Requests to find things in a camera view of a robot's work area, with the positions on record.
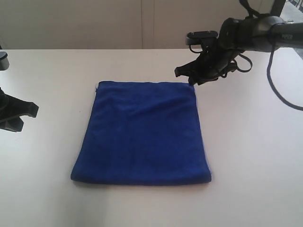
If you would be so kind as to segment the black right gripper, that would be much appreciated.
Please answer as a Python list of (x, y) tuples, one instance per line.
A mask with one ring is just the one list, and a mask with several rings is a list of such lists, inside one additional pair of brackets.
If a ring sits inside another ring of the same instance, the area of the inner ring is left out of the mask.
[(174, 73), (176, 77), (187, 76), (191, 86), (217, 81), (219, 74), (236, 56), (238, 50), (223, 49), (214, 44), (196, 60), (176, 67)]

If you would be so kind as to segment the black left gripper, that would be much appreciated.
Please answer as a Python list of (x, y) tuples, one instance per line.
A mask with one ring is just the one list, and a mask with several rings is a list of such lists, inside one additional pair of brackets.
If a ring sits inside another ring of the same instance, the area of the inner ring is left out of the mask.
[(38, 109), (39, 107), (35, 103), (26, 102), (12, 96), (8, 96), (3, 92), (2, 89), (0, 89), (1, 130), (21, 132), (23, 128), (23, 121), (20, 117), (29, 116), (36, 118)]

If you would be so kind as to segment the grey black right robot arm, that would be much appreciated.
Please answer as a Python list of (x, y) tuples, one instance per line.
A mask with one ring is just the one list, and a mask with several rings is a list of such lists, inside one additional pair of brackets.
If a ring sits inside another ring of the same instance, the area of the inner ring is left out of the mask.
[(240, 70), (237, 56), (246, 58), (245, 51), (271, 52), (282, 47), (303, 47), (302, 23), (288, 24), (277, 16), (228, 18), (219, 32), (199, 31), (186, 35), (188, 47), (201, 46), (198, 57), (183, 66), (176, 67), (176, 77), (187, 76), (191, 85), (202, 85), (225, 78), (229, 72)]

